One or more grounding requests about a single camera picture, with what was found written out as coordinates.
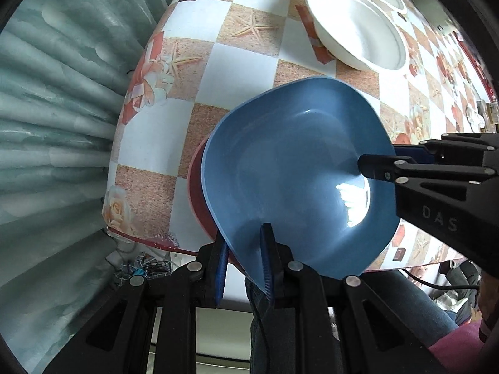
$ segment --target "table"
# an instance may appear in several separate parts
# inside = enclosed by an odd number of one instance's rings
[[[393,76],[335,59],[317,38],[305,0],[173,0],[119,117],[102,211],[109,234],[188,254],[209,243],[187,195],[192,155],[228,111],[296,79],[325,74],[349,83],[393,143],[470,132],[463,114],[475,97],[463,53],[453,36],[440,35],[407,4],[407,15],[390,13],[410,53],[407,73]],[[369,269],[460,257],[402,221]]]

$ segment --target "rose print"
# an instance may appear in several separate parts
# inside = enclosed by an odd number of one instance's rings
[[[106,192],[102,217],[113,229],[133,236],[140,234],[137,218],[126,200],[126,191],[117,185],[111,186]]]
[[[402,243],[402,240],[405,236],[405,226],[403,223],[399,225],[397,228],[397,231],[395,232],[395,235],[392,238],[391,244],[393,247],[400,247],[400,244]]]
[[[427,108],[423,108],[417,104],[411,108],[410,120],[412,130],[409,136],[413,145],[417,145],[420,141],[430,138],[430,125],[429,120],[425,119],[425,110]]]
[[[423,74],[423,63],[421,62],[419,53],[412,48],[409,48],[409,71],[412,77]]]
[[[411,140],[406,133],[399,133],[393,143],[395,143],[395,145],[410,145]]]
[[[135,69],[125,96],[122,122],[127,125],[145,106],[166,99],[175,81],[170,72],[171,55],[163,55],[163,35],[157,34],[147,45]]]
[[[458,99],[458,91],[456,87],[456,80],[454,78],[453,67],[449,64],[445,55],[440,51],[437,55],[437,66],[442,76],[442,84],[447,86],[450,93],[454,96],[454,100]]]

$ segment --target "jeans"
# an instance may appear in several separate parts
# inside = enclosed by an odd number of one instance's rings
[[[360,277],[426,347],[433,345],[437,340],[458,328],[444,311],[401,272],[380,271],[364,273]],[[270,374],[294,374],[294,309],[271,308],[265,294],[258,287],[248,279],[245,283],[254,316],[251,323],[251,374],[265,374],[266,372]],[[258,318],[260,318],[264,328],[270,356],[266,355]],[[331,352],[338,356],[335,360],[341,366],[339,347]]]

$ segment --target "starfish print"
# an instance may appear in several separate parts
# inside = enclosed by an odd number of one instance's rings
[[[255,36],[255,38],[258,40],[260,45],[263,45],[264,42],[261,38],[260,31],[264,29],[276,29],[277,27],[271,26],[271,25],[263,25],[263,24],[258,24],[256,22],[256,14],[254,11],[251,12],[251,16],[249,18],[249,21],[244,21],[243,19],[235,16],[234,17],[236,21],[238,21],[241,25],[244,25],[245,27],[241,29],[240,31],[232,34],[231,36],[243,36],[245,34],[248,34],[251,32]]]
[[[197,62],[198,60],[202,59],[201,56],[197,57],[191,56],[186,58],[180,57],[178,53],[178,46],[179,46],[178,42],[175,42],[173,44],[173,47],[170,51],[170,55],[168,59],[166,59],[165,61],[166,65],[168,66],[168,72],[171,73],[171,75],[174,78],[177,78],[179,76],[179,66],[186,65],[188,63]]]

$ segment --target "blue gripper pad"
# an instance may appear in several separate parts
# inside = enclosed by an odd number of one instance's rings
[[[264,267],[265,294],[270,304],[274,303],[274,276],[270,266],[269,248],[265,240],[265,228],[260,227],[260,252],[261,263]]]
[[[228,262],[229,262],[229,247],[227,246],[227,243],[224,241],[220,251],[219,265],[216,268],[216,277],[215,277],[215,302],[217,306],[219,305],[222,297],[224,296],[225,277],[227,275]]]
[[[423,145],[393,145],[397,156],[409,156],[420,165],[432,165],[435,157]]]

